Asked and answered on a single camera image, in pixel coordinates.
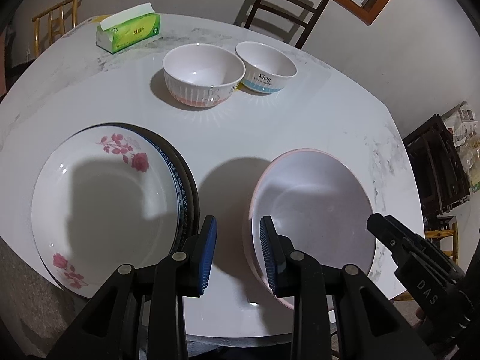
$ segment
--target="silver bolt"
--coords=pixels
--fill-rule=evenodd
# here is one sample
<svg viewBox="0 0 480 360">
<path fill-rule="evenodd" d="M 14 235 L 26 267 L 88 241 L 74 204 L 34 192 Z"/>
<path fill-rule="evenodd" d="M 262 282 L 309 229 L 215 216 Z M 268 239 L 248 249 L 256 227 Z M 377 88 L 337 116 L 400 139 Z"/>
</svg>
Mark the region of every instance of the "silver bolt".
<svg viewBox="0 0 480 360">
<path fill-rule="evenodd" d="M 358 275 L 359 269 L 354 265 L 348 265 L 345 267 L 345 272 L 349 275 L 355 276 Z"/>
<path fill-rule="evenodd" d="M 305 255 L 301 251 L 295 250 L 290 253 L 290 258 L 295 261 L 302 261 Z"/>
<path fill-rule="evenodd" d="M 187 254 L 184 251 L 177 251 L 172 254 L 172 259 L 175 261 L 183 261 L 187 258 Z"/>
<path fill-rule="evenodd" d="M 118 267 L 118 273 L 120 275 L 127 275 L 131 272 L 131 266 L 129 264 L 123 264 Z"/>
</svg>

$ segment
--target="blue stripe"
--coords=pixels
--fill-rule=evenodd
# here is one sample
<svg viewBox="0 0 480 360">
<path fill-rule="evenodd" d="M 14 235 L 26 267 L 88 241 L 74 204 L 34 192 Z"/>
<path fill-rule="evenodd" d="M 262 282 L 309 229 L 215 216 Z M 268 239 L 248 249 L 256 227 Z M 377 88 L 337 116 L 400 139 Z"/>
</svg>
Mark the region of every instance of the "blue stripe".
<svg viewBox="0 0 480 360">
<path fill-rule="evenodd" d="M 263 92 L 263 93 L 275 93 L 282 89 L 282 88 L 265 88 L 262 85 L 255 84 L 254 82 L 248 81 L 247 79 L 243 79 L 241 82 L 247 88 L 252 89 L 254 91 L 258 91 L 258 92 Z"/>
</svg>

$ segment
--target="white marble table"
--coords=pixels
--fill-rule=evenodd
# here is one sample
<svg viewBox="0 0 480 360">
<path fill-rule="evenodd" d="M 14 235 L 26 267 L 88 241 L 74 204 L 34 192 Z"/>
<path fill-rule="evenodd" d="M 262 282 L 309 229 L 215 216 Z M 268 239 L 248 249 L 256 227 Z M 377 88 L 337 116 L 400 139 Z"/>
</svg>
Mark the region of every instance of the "white marble table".
<svg viewBox="0 0 480 360">
<path fill-rule="evenodd" d="M 299 147 L 340 159 L 359 179 L 374 212 L 391 214 L 422 234 L 418 192 L 387 108 L 327 64 L 264 35 L 195 17 L 162 15 L 160 37 L 116 55 L 95 46 L 90 20 L 33 62 L 0 104 L 0 236 L 52 281 L 31 231 L 35 181 L 49 154 L 73 133 L 108 121 L 133 123 L 168 139 L 189 164 L 202 217 L 218 219 L 210 284 L 185 299 L 189 335 L 252 338 L 291 332 L 292 312 L 251 273 L 242 250 L 242 222 L 260 174 Z M 233 51 L 244 40 L 284 51 L 298 67 L 282 91 L 235 91 L 226 102 L 193 111 L 164 84 L 162 60 L 172 48 L 210 43 Z M 404 290 L 388 250 L 377 243 L 369 277 L 387 295 Z"/>
</svg>

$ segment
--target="logo on tissue package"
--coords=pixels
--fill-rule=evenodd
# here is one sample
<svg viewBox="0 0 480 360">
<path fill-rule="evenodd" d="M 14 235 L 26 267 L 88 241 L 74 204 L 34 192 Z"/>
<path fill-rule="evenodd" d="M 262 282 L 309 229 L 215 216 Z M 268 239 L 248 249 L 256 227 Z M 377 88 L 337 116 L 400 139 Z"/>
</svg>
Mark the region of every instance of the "logo on tissue package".
<svg viewBox="0 0 480 360">
<path fill-rule="evenodd" d="M 139 33 L 143 32 L 143 27 L 137 28 L 135 31 L 133 31 L 134 35 L 138 35 Z"/>
<path fill-rule="evenodd" d="M 271 80 L 272 78 L 271 77 L 267 77 L 265 74 L 263 73 L 260 73 L 260 75 L 258 76 L 258 78 L 254 77 L 254 80 L 256 81 L 259 81 L 261 82 L 262 84 L 266 84 L 266 85 L 272 85 L 271 84 Z"/>
</svg>

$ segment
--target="tissue box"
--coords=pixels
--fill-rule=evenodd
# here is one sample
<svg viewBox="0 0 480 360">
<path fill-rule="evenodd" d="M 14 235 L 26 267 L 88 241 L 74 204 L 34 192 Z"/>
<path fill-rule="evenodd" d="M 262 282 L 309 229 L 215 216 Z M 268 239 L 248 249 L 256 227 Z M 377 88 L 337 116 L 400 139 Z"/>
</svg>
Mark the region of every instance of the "tissue box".
<svg viewBox="0 0 480 360">
<path fill-rule="evenodd" d="M 160 15 L 150 3 L 103 19 L 97 27 L 97 46 L 114 54 L 160 33 Z"/>
</svg>

